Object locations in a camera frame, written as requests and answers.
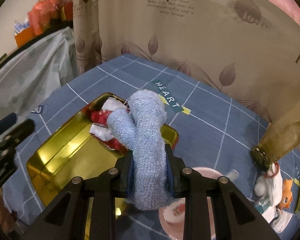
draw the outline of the checkered tablecloth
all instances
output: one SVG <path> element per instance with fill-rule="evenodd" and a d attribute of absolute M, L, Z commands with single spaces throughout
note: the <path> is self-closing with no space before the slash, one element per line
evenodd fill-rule
<path fill-rule="evenodd" d="M 175 156 L 183 158 L 189 167 L 207 166 L 222 174 L 231 169 L 239 172 L 236 186 L 250 200 L 256 200 L 253 186 L 258 176 L 249 151 L 258 143 L 268 123 L 227 95 L 202 82 L 165 66 L 133 55 L 123 55 L 79 76 L 53 92 L 36 112 L 29 115 L 35 121 L 36 132 L 17 148 L 19 169 L 4 185 L 4 198 L 11 210 L 27 224 L 44 209 L 26 171 L 26 162 L 45 140 L 69 118 L 105 92 L 129 98 L 139 89 L 160 93 L 160 82 L 175 102 L 191 110 L 190 114 L 175 112 L 166 105 L 166 123 L 179 133 Z M 300 171 L 300 152 L 294 150 L 280 160 L 283 179 L 296 178 Z M 293 184 L 293 212 L 299 187 Z M 131 208 L 129 215 L 117 220 L 118 239 L 161 240 L 163 231 L 158 211 L 140 212 Z M 300 226 L 293 216 L 282 239 L 290 239 Z"/>

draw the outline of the small box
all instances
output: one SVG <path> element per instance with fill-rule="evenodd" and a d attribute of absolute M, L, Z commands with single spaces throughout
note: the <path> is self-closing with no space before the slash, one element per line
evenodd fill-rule
<path fill-rule="evenodd" d="M 16 36 L 14 36 L 18 48 L 20 48 L 22 45 L 25 45 L 28 41 L 32 40 L 34 37 L 35 37 L 34 30 L 31 26 L 29 28 L 26 28 Z"/>

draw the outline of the yellow tape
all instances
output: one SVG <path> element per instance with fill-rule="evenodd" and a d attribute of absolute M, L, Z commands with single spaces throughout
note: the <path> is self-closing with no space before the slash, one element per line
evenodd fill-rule
<path fill-rule="evenodd" d="M 161 101 L 162 101 L 164 104 L 169 105 L 168 102 L 167 102 L 167 100 L 166 100 L 163 96 L 159 95 L 159 97 L 160 97 Z M 190 114 L 190 112 L 191 112 L 190 109 L 188 109 L 188 108 L 186 108 L 186 107 L 184 107 L 184 106 L 182 106 L 182 108 L 183 108 L 183 111 L 182 111 L 182 112 L 183 112 L 184 114 Z"/>
<path fill-rule="evenodd" d="M 294 178 L 294 183 L 297 184 L 300 187 L 300 182 L 296 178 Z"/>

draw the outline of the orange plastic bag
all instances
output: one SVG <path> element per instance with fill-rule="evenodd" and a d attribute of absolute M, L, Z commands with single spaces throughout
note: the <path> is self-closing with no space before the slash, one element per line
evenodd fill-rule
<path fill-rule="evenodd" d="M 43 0 L 37 2 L 30 12 L 28 12 L 30 26 L 35 35 L 42 34 L 50 28 L 51 19 L 59 18 L 58 0 Z"/>

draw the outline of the blue towel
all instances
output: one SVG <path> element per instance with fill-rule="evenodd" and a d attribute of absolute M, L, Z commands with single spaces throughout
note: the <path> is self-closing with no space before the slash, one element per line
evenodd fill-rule
<path fill-rule="evenodd" d="M 130 113 L 117 109 L 108 117 L 111 132 L 133 151 L 134 181 L 129 197 L 140 210 L 169 205 L 164 141 L 160 128 L 167 116 L 159 96 L 148 90 L 135 92 L 128 100 Z"/>

